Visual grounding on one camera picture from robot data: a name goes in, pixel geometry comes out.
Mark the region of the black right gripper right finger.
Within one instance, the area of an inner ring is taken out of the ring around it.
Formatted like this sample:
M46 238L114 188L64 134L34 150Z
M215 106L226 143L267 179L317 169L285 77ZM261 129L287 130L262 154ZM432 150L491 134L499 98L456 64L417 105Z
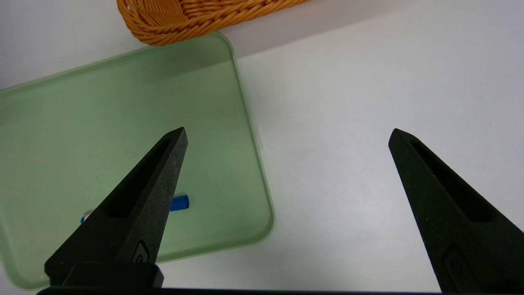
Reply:
M522 294L523 231L412 134L388 148L441 291Z

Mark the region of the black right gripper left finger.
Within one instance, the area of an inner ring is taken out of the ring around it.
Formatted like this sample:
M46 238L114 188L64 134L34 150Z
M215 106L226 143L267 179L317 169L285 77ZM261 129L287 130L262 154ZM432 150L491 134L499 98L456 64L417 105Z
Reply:
M45 262L51 287L159 288L156 259L188 145L165 134Z

